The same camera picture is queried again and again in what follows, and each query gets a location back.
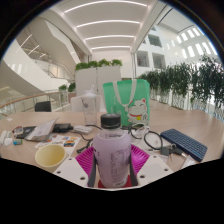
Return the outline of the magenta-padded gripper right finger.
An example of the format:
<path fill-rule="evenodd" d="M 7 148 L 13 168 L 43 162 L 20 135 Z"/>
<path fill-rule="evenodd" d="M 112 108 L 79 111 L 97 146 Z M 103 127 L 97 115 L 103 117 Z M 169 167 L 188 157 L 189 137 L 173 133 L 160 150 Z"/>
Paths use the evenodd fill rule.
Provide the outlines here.
<path fill-rule="evenodd" d="M 149 155 L 137 146 L 131 146 L 130 181 L 134 187 L 145 186 L 172 173 L 157 154 Z"/>

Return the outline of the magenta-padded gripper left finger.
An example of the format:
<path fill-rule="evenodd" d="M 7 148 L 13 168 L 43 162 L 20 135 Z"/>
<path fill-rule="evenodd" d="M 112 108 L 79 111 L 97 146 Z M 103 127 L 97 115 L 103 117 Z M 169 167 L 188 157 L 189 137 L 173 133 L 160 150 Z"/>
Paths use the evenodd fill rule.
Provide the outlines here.
<path fill-rule="evenodd" d="M 89 147 L 75 158 L 68 157 L 54 174 L 84 188 L 92 188 L 96 178 L 94 149 Z"/>

